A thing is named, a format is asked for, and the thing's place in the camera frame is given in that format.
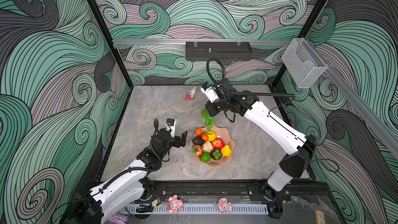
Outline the green fake grape bunch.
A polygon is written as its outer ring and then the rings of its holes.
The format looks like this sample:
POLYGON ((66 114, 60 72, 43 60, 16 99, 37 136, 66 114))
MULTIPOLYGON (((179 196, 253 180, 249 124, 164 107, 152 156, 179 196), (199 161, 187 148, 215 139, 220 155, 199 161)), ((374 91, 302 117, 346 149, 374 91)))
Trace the green fake grape bunch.
POLYGON ((201 118, 208 130, 211 130, 215 125, 215 118, 212 117, 205 108, 201 110, 201 118))

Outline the dark purple fake mangosteen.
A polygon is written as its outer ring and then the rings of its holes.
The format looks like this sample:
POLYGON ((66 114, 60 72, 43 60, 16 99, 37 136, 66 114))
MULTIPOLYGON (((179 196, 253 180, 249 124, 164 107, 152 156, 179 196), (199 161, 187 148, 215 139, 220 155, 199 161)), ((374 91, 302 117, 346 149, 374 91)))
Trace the dark purple fake mangosteen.
POLYGON ((222 153, 221 153, 221 151, 219 149, 215 149, 214 148, 210 152, 210 155, 211 155, 212 159, 214 159, 214 160, 220 160, 222 158, 222 153))

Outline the small yellow fake pear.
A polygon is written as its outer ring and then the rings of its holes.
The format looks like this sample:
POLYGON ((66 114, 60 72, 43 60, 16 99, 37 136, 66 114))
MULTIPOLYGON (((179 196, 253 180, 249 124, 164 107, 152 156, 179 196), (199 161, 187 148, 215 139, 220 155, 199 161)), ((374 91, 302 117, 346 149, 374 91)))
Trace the small yellow fake pear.
POLYGON ((230 145, 225 145, 224 147, 222 147, 221 154, 224 157, 229 157, 232 154, 232 149, 231 149, 230 145))

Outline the yellow fake lemon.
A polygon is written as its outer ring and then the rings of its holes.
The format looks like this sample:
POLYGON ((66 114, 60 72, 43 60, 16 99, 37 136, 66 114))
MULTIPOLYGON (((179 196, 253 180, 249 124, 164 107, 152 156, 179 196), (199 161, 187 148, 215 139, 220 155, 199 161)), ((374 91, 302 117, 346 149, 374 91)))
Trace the yellow fake lemon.
POLYGON ((214 141, 217 138, 216 133, 213 132, 213 131, 207 131, 206 135, 208 136, 208 141, 209 142, 212 142, 212 141, 214 141))

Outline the red fake strawberry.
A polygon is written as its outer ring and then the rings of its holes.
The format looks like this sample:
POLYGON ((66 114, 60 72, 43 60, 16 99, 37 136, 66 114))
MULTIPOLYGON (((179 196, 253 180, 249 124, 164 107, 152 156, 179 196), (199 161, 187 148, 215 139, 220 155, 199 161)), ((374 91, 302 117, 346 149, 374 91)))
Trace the red fake strawberry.
POLYGON ((196 157, 200 157, 203 154, 203 149, 200 145, 194 145, 192 147, 192 152, 196 157))

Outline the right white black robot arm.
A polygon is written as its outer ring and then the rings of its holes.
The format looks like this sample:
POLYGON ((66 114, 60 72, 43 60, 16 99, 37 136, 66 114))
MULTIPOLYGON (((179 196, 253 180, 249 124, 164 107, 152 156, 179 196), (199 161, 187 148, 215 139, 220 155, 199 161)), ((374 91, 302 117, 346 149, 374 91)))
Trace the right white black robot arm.
POLYGON ((266 199, 271 201, 289 201, 286 186, 295 178, 300 178, 315 155, 317 139, 305 135, 289 126, 272 113, 260 101, 260 93, 238 92, 226 79, 226 70, 221 67, 221 79, 216 80, 210 72, 210 63, 221 61, 210 58, 206 62, 206 71, 210 82, 202 84, 201 91, 207 96, 205 107, 211 117, 219 113, 232 112, 252 121, 272 137, 286 152, 277 169, 267 179, 263 190, 266 199))

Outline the green fake lime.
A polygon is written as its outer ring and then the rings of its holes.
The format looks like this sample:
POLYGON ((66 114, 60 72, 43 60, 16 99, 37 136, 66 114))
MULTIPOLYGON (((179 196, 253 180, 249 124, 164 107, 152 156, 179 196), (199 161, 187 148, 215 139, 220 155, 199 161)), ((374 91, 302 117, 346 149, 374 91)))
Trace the green fake lime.
POLYGON ((209 162, 210 159, 211 159, 211 155, 210 155, 210 153, 207 152, 207 151, 204 151, 204 152, 202 153, 202 155, 200 156, 200 161, 203 162, 203 163, 209 162))

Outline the red fake apple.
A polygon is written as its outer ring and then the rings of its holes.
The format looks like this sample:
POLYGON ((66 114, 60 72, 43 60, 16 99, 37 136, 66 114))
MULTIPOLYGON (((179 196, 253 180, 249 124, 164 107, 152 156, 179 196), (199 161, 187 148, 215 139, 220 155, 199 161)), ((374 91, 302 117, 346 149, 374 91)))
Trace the red fake apple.
POLYGON ((219 150, 221 150, 222 147, 225 146, 224 141, 223 141, 222 139, 220 139, 220 138, 215 139, 215 140, 212 141, 211 143, 212 143, 212 145, 213 145, 213 147, 214 147, 215 149, 219 149, 219 150))

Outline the dark fake avocado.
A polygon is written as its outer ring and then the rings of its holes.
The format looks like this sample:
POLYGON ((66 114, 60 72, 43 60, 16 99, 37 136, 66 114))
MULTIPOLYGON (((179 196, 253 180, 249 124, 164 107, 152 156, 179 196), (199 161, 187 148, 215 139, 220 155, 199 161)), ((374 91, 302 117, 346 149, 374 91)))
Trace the dark fake avocado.
POLYGON ((203 144, 205 143, 205 141, 201 138, 201 136, 196 136, 193 138, 192 143, 194 145, 199 145, 199 146, 203 146, 203 144))

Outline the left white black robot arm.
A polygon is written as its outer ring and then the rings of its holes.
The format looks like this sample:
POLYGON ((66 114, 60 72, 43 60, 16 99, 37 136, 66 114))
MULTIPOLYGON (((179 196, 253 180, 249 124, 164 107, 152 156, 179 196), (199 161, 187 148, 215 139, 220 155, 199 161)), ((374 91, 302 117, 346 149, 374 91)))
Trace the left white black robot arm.
POLYGON ((154 120, 154 133, 148 147, 135 160, 111 179, 91 188, 77 191, 60 219, 62 224, 104 224, 129 203, 148 199, 153 182, 147 177, 162 167, 171 148, 185 147, 187 132, 176 136, 176 120, 168 119, 164 128, 154 120))

